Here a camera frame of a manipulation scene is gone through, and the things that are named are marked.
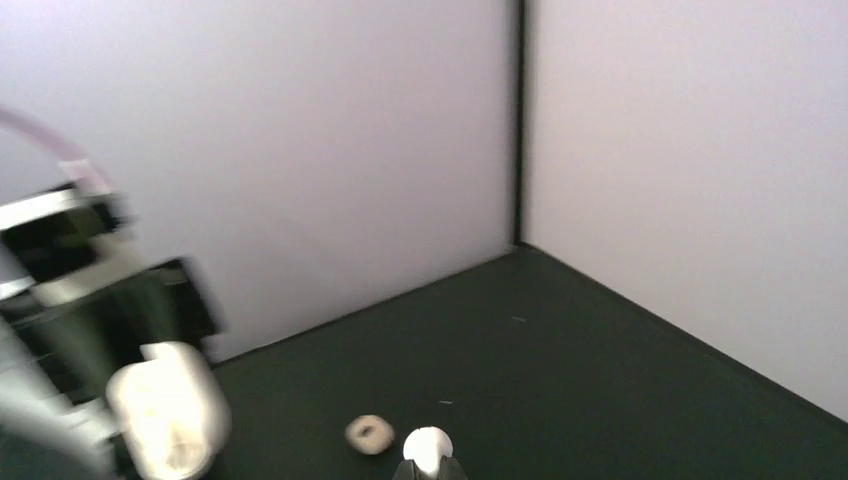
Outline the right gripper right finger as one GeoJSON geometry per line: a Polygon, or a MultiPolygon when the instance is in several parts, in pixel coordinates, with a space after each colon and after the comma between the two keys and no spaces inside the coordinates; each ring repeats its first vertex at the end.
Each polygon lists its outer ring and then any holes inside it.
{"type": "Polygon", "coordinates": [[[468,477],[456,458],[443,456],[437,472],[438,480],[468,480],[468,477]]]}

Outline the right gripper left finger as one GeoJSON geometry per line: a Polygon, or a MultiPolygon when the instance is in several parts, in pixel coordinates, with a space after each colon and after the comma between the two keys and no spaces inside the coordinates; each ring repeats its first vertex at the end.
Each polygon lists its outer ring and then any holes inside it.
{"type": "Polygon", "coordinates": [[[413,460],[401,461],[392,476],[392,480],[422,480],[423,478],[413,460]]]}

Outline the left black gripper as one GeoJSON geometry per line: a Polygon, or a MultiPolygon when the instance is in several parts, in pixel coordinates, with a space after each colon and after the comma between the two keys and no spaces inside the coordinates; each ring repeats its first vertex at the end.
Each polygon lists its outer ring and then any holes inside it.
{"type": "Polygon", "coordinates": [[[57,307],[24,289],[2,300],[1,323],[72,405],[103,396],[113,373],[142,361],[143,345],[180,341],[202,349],[221,330],[188,258],[57,307]]]}

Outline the white earbud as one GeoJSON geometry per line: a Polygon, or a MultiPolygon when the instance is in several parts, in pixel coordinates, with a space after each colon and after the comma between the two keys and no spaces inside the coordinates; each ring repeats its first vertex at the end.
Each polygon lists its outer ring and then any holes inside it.
{"type": "Polygon", "coordinates": [[[452,457],[453,443],[448,434],[428,426],[413,430],[403,444],[403,458],[411,460],[418,471],[428,479],[436,479],[444,457],[452,457]]]}

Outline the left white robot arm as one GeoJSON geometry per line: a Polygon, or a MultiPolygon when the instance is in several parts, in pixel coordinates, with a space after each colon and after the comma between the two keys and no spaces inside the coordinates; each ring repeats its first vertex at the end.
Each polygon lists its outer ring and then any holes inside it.
{"type": "Polygon", "coordinates": [[[1,424],[102,479],[201,479],[232,428],[204,341],[219,330],[175,258],[67,303],[1,286],[1,424]]]}

